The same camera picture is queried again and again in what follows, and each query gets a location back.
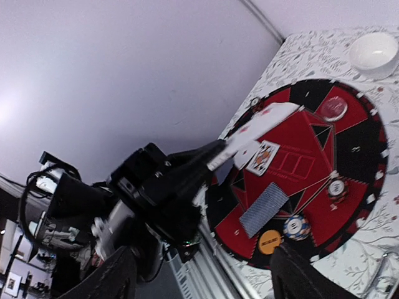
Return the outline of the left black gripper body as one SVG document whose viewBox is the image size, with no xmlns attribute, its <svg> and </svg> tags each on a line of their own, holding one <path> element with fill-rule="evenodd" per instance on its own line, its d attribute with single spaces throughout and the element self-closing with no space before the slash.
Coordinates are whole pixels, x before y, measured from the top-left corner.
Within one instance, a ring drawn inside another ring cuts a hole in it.
<svg viewBox="0 0 399 299">
<path fill-rule="evenodd" d="M 108 179 L 111 190 L 169 243 L 191 241 L 201 219 L 193 204 L 201 186 L 180 187 L 168 177 L 168 156 L 154 143 L 136 150 Z"/>
</svg>

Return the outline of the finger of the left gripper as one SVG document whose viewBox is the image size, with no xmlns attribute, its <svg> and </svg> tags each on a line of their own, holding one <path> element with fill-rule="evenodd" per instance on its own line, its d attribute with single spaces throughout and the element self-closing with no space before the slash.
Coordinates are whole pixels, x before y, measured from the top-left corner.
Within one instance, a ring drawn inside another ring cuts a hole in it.
<svg viewBox="0 0 399 299">
<path fill-rule="evenodd" d="M 207 164 L 226 147 L 224 140 L 212 141 L 200 148 L 168 156 L 172 169 L 168 177 L 180 187 L 201 186 L 212 173 Z"/>
</svg>

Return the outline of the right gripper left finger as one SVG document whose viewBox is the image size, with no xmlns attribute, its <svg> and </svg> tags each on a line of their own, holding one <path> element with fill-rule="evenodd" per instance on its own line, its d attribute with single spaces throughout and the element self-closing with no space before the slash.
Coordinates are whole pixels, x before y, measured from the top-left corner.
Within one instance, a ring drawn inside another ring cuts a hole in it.
<svg viewBox="0 0 399 299">
<path fill-rule="evenodd" d="M 134 298 L 137 263 L 129 247 L 120 247 L 85 280 L 61 296 L 64 299 Z"/>
</svg>

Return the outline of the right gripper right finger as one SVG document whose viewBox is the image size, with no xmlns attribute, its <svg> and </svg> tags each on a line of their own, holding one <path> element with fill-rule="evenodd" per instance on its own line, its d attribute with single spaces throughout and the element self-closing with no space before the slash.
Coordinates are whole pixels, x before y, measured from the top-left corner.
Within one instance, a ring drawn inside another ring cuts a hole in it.
<svg viewBox="0 0 399 299">
<path fill-rule="evenodd" d="M 274 249 L 270 260 L 275 298 L 355 298 L 332 282 L 294 249 L 283 243 Z"/>
</svg>

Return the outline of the orange big blind button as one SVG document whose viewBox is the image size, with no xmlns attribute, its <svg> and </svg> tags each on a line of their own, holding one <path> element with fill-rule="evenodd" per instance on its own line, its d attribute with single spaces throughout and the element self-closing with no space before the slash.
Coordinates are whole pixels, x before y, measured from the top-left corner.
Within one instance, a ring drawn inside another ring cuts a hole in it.
<svg viewBox="0 0 399 299">
<path fill-rule="evenodd" d="M 277 230 L 268 230 L 259 238 L 259 251 L 264 255 L 271 255 L 275 248 L 282 243 L 281 234 Z"/>
</svg>

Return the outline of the ace of diamonds card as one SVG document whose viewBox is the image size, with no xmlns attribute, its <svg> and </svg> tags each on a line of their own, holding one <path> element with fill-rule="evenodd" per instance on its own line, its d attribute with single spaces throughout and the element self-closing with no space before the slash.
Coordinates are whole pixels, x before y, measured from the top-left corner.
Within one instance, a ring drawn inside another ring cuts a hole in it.
<svg viewBox="0 0 399 299">
<path fill-rule="evenodd" d="M 250 162 L 252 157 L 255 155 L 257 149 L 241 149 L 239 150 L 233 158 L 234 165 L 238 170 L 243 169 L 245 165 Z"/>
</svg>

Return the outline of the dealt blue playing cards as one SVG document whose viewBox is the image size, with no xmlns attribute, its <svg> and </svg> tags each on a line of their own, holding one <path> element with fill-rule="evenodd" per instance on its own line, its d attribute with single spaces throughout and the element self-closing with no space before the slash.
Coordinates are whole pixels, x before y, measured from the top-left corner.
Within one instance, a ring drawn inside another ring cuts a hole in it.
<svg viewBox="0 0 399 299">
<path fill-rule="evenodd" d="M 239 218 L 246 235 L 253 238 L 288 200 L 289 196 L 276 183 L 270 183 Z"/>
</svg>

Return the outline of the red black 100 chip stack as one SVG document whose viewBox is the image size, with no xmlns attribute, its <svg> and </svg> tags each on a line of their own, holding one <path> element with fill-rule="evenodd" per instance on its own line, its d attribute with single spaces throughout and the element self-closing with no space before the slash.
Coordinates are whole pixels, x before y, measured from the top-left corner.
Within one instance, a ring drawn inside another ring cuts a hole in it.
<svg viewBox="0 0 399 299">
<path fill-rule="evenodd" d="M 327 194 L 333 203 L 342 202 L 349 192 L 349 184 L 344 178 L 334 178 L 328 185 Z"/>
</svg>

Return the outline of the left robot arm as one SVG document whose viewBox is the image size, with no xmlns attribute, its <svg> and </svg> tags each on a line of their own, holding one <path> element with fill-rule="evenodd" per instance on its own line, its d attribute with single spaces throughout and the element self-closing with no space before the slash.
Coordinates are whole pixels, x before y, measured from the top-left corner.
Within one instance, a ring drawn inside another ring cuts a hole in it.
<svg viewBox="0 0 399 299">
<path fill-rule="evenodd" d="M 48 218 L 91 231 L 104 275 L 148 280 L 165 254 L 161 242 L 177 249 L 193 243 L 201 222 L 201 209 L 193 201 L 225 147 L 223 140 L 216 140 L 167 155 L 149 143 L 131 154 L 106 183 L 87 185 L 76 168 L 62 161 L 39 171 L 30 183 L 61 170 Z"/>
</svg>

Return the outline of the round red black poker mat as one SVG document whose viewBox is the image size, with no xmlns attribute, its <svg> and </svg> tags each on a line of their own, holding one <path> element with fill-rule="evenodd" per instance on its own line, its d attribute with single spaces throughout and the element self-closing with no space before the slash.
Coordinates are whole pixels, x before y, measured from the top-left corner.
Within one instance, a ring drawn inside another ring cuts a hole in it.
<svg viewBox="0 0 399 299">
<path fill-rule="evenodd" d="M 340 120 L 325 121 L 320 108 L 326 99 L 342 97 L 348 105 Z M 262 135 L 259 142 L 280 145 L 267 171 L 256 176 L 231 167 L 225 179 L 214 178 L 206 192 L 206 216 L 216 240 L 228 254 L 256 268 L 268 268 L 271 255 L 259 251 L 265 231 L 277 230 L 304 257 L 322 258 L 344 245 L 360 228 L 379 199 L 385 180 L 387 136 L 376 107 L 355 88 L 331 80 L 309 79 L 286 85 L 260 98 L 233 125 L 245 125 L 271 103 L 295 103 L 300 107 L 286 121 Z M 349 192 L 340 203 L 327 194 L 334 178 L 344 178 Z M 276 183 L 289 200 L 253 237 L 239 218 L 270 183 Z M 285 221 L 304 216 L 310 234 L 304 240 L 284 236 Z"/>
</svg>

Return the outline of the white ceramic bowl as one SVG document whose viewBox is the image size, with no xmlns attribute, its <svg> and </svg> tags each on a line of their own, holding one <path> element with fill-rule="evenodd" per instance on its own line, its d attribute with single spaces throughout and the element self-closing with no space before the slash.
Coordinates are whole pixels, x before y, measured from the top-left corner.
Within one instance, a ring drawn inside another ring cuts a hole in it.
<svg viewBox="0 0 399 299">
<path fill-rule="evenodd" d="M 367 78 L 385 79 L 398 67 L 398 41 L 384 32 L 365 34 L 350 46 L 349 62 Z"/>
</svg>

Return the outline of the front aluminium rail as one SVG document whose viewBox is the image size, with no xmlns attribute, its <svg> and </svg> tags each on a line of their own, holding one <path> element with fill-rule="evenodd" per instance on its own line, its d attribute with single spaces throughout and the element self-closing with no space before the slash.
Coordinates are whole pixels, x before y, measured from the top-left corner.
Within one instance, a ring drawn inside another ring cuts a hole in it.
<svg viewBox="0 0 399 299">
<path fill-rule="evenodd" d="M 258 298 L 238 268 L 212 238 L 206 224 L 199 228 L 197 252 L 187 262 L 171 258 L 171 268 L 183 298 Z"/>
</svg>

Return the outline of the left aluminium frame post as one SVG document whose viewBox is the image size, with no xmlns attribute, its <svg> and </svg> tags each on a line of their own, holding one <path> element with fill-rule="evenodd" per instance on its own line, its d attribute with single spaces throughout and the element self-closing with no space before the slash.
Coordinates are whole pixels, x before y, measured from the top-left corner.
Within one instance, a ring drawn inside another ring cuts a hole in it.
<svg viewBox="0 0 399 299">
<path fill-rule="evenodd" d="M 267 16 L 256 6 L 252 0 L 239 0 L 239 2 L 261 23 L 265 30 L 272 35 L 273 39 L 280 45 L 285 41 L 285 37 L 276 29 Z"/>
</svg>

